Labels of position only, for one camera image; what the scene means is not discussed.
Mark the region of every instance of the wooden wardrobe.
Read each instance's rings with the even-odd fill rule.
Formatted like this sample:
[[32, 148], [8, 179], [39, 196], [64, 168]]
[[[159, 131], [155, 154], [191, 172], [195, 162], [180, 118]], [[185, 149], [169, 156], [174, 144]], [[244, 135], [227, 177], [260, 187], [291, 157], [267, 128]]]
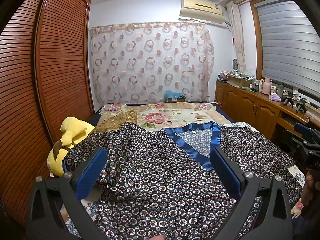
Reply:
[[0, 193], [24, 225], [29, 192], [68, 116], [93, 115], [89, 0], [25, 0], [0, 35]]

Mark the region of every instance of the gold pillowcase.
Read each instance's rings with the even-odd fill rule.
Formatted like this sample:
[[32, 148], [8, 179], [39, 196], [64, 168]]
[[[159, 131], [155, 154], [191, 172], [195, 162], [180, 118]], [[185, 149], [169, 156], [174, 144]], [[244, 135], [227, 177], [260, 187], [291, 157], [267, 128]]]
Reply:
[[118, 130], [119, 127], [123, 125], [125, 122], [137, 124], [137, 112], [130, 110], [125, 113], [117, 114], [112, 117], [107, 117], [103, 120], [99, 120], [99, 124], [92, 132], [101, 133], [110, 130]]

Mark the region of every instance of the yellow plush toy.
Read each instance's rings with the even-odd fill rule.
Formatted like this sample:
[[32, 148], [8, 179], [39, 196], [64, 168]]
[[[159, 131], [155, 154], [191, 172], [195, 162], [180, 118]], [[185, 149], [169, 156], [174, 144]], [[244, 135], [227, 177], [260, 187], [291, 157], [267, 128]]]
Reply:
[[53, 174], [58, 176], [63, 175], [62, 160], [67, 155], [68, 150], [87, 138], [93, 129], [94, 126], [75, 117], [67, 117], [63, 120], [60, 130], [64, 134], [53, 145], [53, 149], [50, 151], [47, 159], [47, 166]]

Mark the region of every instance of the sheer curtain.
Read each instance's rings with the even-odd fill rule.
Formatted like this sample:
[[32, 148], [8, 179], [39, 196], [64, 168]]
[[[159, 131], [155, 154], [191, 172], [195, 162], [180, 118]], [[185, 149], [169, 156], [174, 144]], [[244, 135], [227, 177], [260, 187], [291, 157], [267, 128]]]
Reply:
[[157, 103], [164, 92], [209, 100], [213, 44], [202, 23], [136, 23], [90, 29], [99, 104]]
[[232, 35], [236, 45], [236, 53], [238, 60], [238, 68], [241, 73], [244, 73], [245, 61], [244, 61], [244, 46], [243, 46], [243, 31], [242, 22], [240, 17], [240, 11], [237, 4], [232, 1], [227, 3], [227, 11], [231, 22]]

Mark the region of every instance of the window blind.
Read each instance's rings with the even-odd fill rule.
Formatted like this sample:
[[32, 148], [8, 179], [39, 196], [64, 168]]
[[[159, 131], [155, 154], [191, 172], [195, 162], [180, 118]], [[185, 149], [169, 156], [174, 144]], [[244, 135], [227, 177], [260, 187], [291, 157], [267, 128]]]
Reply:
[[264, 77], [320, 97], [320, 38], [293, 0], [265, 0], [257, 8]]

